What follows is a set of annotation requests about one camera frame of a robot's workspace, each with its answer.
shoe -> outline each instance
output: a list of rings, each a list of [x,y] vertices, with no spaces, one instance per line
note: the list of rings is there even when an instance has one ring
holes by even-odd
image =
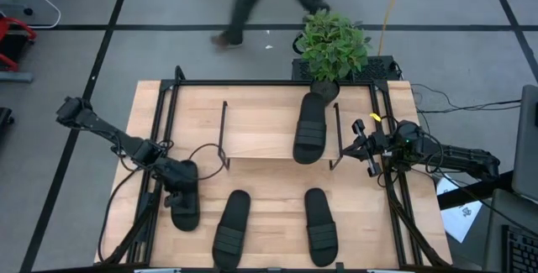
[[[211,43],[213,43],[213,45],[219,47],[221,50],[238,48],[238,47],[241,47],[243,45],[242,40],[241,40],[240,43],[231,43],[231,42],[229,42],[228,38],[226,38],[225,33],[212,36],[211,37]]]

black plant pot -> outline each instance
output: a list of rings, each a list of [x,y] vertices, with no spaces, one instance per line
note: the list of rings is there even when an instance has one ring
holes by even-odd
[[[316,92],[323,97],[325,106],[333,102],[340,93],[340,85],[337,81],[316,81],[313,80],[310,84],[310,91]]]

black cable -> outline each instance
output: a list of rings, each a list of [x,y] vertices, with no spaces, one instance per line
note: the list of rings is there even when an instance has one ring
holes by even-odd
[[[430,123],[428,123],[428,119],[426,118],[424,113],[422,113],[421,110],[418,109],[418,108],[417,108],[417,113],[420,113],[420,115],[422,115],[422,118],[424,119],[424,121],[426,123],[426,128],[428,129],[428,134],[430,134]]]
[[[518,101],[508,101],[508,103],[514,103],[514,102],[520,102]],[[502,102],[495,102],[495,103],[488,103],[483,105],[475,105],[475,106],[469,106],[466,108],[455,108],[455,109],[445,109],[445,110],[421,110],[419,113],[453,113],[455,111],[459,110],[467,110],[467,111],[501,111],[501,110],[508,110],[508,109],[514,109],[514,108],[520,108],[521,105],[517,106],[511,106],[507,108],[485,108],[487,106],[493,106],[493,105],[502,105]]]
[[[428,159],[428,161],[426,161],[426,168],[425,168],[426,172],[428,173],[436,173],[440,169],[440,166],[443,164],[443,160],[445,159],[445,151],[443,150],[443,145],[435,136],[428,134],[424,131],[423,131],[423,134],[426,134],[428,137],[430,137],[430,139],[433,139],[437,143],[437,146],[439,147],[439,151],[435,152],[433,155],[430,155],[430,158]],[[435,167],[433,171],[430,171],[431,159],[433,159],[436,154],[440,155],[439,163],[437,163],[437,166]]]
[[[420,104],[422,104],[422,100],[424,99],[424,95],[422,94],[422,92],[416,92],[415,90],[413,90],[413,88],[411,88],[411,93],[413,93],[414,105],[416,107],[418,107]]]
[[[396,183],[396,181],[398,180],[398,178],[400,177],[400,174],[402,174],[403,172],[401,171],[396,171],[396,177],[394,177],[394,179],[390,176],[390,179],[391,179],[391,185],[394,185]],[[378,176],[377,176],[377,184],[381,187],[381,188],[386,188],[387,187],[387,184],[385,185],[381,185],[381,176],[385,174],[385,171],[381,172]]]
[[[138,171],[141,171],[142,168],[138,168],[138,169],[135,169],[133,171],[131,171],[131,173],[129,173],[129,175],[127,177],[125,177],[115,188],[114,190],[112,191],[112,194],[110,195],[110,198],[108,199],[108,203],[107,203],[107,208],[105,210],[105,213],[104,213],[104,219],[103,219],[103,226],[101,227],[101,232],[99,234],[99,241],[98,241],[98,257],[99,257],[99,260],[101,260],[101,262],[104,261],[104,258],[103,258],[103,253],[101,252],[101,245],[103,243],[103,235],[104,235],[104,230],[105,228],[107,227],[107,221],[108,221],[108,212],[110,211],[110,205],[112,204],[112,200],[114,199],[114,196],[116,196],[116,193],[118,192],[119,188],[126,182],[128,181],[131,176],[133,176],[136,172]]]
[[[99,260],[101,260],[101,262],[104,261],[104,258],[103,258],[103,252],[101,251],[101,245],[103,243],[103,235],[104,235],[104,230],[106,229],[107,227],[107,221],[108,221],[108,213],[110,211],[110,206],[112,205],[112,200],[114,199],[114,197],[116,196],[116,193],[118,192],[119,188],[121,188],[121,186],[123,184],[125,184],[125,182],[127,182],[136,172],[138,171],[142,171],[142,170],[147,170],[147,171],[150,171],[153,169],[153,166],[154,165],[148,165],[148,166],[138,166],[134,169],[132,168],[129,168],[127,166],[127,164],[125,163],[125,155],[122,154],[122,151],[123,151],[123,147],[121,145],[121,140],[119,139],[119,136],[116,135],[115,132],[113,131],[108,131],[108,130],[100,130],[100,129],[85,129],[85,128],[77,128],[77,127],[71,127],[71,129],[74,129],[74,130],[79,130],[79,131],[92,131],[92,132],[95,132],[95,133],[101,133],[101,134],[108,134],[110,135],[113,139],[116,139],[116,143],[114,145],[114,147],[116,148],[116,152],[115,154],[119,157],[119,161],[121,162],[121,165],[125,168],[125,170],[129,171],[130,173],[114,188],[114,190],[112,191],[112,194],[110,195],[110,197],[108,198],[108,202],[107,202],[107,207],[105,209],[105,214],[104,214],[104,219],[103,219],[103,225],[101,227],[101,231],[99,233],[99,240],[98,240],[98,258]],[[161,141],[158,143],[158,145],[160,145],[161,147],[164,147],[166,149],[166,151],[168,151],[169,149],[171,149],[173,146],[174,146],[174,142],[172,140],[168,140],[168,141]]]
[[[458,111],[458,110],[467,110],[467,111],[498,111],[498,110],[507,110],[507,109],[512,109],[512,108],[518,108],[519,106],[513,106],[513,107],[508,107],[508,108],[485,108],[485,107],[488,107],[488,106],[493,106],[493,105],[506,105],[506,104],[512,104],[512,103],[517,103],[517,102],[521,102],[521,100],[512,100],[512,101],[504,101],[504,102],[490,102],[490,103],[485,103],[485,104],[478,104],[478,105],[472,105],[472,106],[465,106],[465,107],[460,107],[460,106],[457,106],[457,105],[454,105],[451,101],[451,99],[448,97],[448,95],[442,91],[438,91],[438,90],[435,90],[435,89],[432,89],[432,88],[429,88],[427,87],[426,85],[424,84],[419,84],[419,83],[415,83],[415,84],[411,84],[411,86],[417,86],[417,87],[423,87],[431,92],[435,92],[435,93],[439,93],[441,95],[443,95],[443,97],[445,97],[446,101],[448,102],[448,104],[450,106],[452,106],[453,108],[450,108],[450,109],[445,109],[445,110],[420,110],[419,112],[420,113],[452,113],[452,112],[455,112],[455,111]]]
[[[536,232],[533,232],[532,230],[530,230],[529,228],[519,224],[519,223],[516,223],[512,218],[509,218],[508,216],[504,215],[503,213],[501,213],[499,210],[495,209],[493,206],[490,206],[488,205],[485,201],[483,201],[482,199],[478,198],[476,195],[474,195],[473,193],[471,193],[470,191],[468,191],[465,187],[462,187],[462,186],[459,186],[458,184],[456,184],[451,178],[447,177],[447,175],[445,175],[445,172],[441,171],[440,172],[449,182],[451,182],[454,186],[462,189],[463,192],[465,192],[466,194],[468,194],[470,197],[472,197],[473,199],[475,199],[476,201],[479,201],[482,205],[486,206],[487,208],[489,208],[489,210],[497,213],[498,215],[500,215],[501,217],[503,217],[504,219],[506,219],[507,221],[511,222],[513,225],[517,226],[518,228],[521,228],[523,229],[524,231],[532,234],[533,236],[537,237],[538,238],[538,234]]]
[[[441,176],[439,176],[439,175],[437,175],[437,174],[435,174],[435,173],[428,173],[428,172],[424,172],[424,171],[416,170],[416,169],[413,168],[413,167],[411,168],[411,171],[413,171],[413,172],[418,172],[418,173],[420,173],[420,174],[423,174],[423,175],[425,175],[425,176],[428,176],[428,177],[429,177],[430,179],[432,179],[432,180],[433,180],[433,176],[441,177]],[[461,171],[445,171],[445,173],[459,173],[459,172],[461,172]],[[454,181],[457,181],[457,182],[459,182],[459,183],[461,183],[461,184],[463,184],[463,185],[465,185],[465,186],[470,186],[470,185],[471,185],[471,184],[469,184],[469,183],[467,183],[467,182],[460,181],[460,180],[454,180]]]
[[[226,153],[224,152],[224,150],[222,148],[220,148],[220,146],[218,146],[217,144],[214,144],[214,143],[207,143],[207,144],[203,144],[202,146],[196,148],[192,153],[191,155],[189,155],[188,159],[192,159],[193,156],[199,152],[201,149],[205,148],[205,147],[209,147],[209,146],[214,146],[214,147],[217,147],[219,149],[219,152],[222,152],[222,155],[224,156],[224,158],[226,159]],[[220,166],[220,168],[215,171],[214,173],[210,174],[209,176],[204,176],[204,177],[199,177],[197,180],[198,181],[203,181],[203,180],[208,180],[210,178],[212,178],[213,176],[216,176],[219,172],[222,171],[222,169],[224,168],[224,161],[222,162],[222,165]]]
[[[382,117],[380,117],[381,120],[384,120],[385,118],[390,118],[390,119],[392,119],[394,122],[396,122],[396,124],[399,123],[399,121],[398,121],[395,117],[393,117],[393,116],[386,115],[386,116],[382,116]]]

black slide sandal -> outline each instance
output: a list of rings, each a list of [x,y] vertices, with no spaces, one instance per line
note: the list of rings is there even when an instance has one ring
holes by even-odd
[[[327,125],[325,124],[325,102],[315,92],[304,95],[301,113],[297,122],[293,142],[293,159],[299,164],[312,164],[325,151]]]
[[[330,265],[338,255],[338,235],[323,190],[313,188],[304,195],[310,258],[318,267]]]
[[[223,271],[235,270],[239,265],[250,210],[251,196],[248,193],[236,190],[229,195],[212,250],[215,265]]]
[[[182,160],[174,171],[181,171],[176,176],[178,183],[174,188],[181,188],[165,198],[165,207],[171,209],[171,220],[181,231],[193,231],[200,221],[200,199],[198,196],[198,168],[191,160]]]

white cable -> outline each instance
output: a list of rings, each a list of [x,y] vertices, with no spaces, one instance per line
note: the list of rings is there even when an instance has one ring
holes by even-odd
[[[60,9],[58,9],[56,7],[56,5],[52,4],[51,1],[49,1],[49,0],[45,0],[45,1],[58,13],[58,19],[56,20],[56,22],[54,24],[49,25],[49,26],[29,26],[31,29],[53,29],[60,22],[60,20],[61,20],[61,11],[60,11]]]

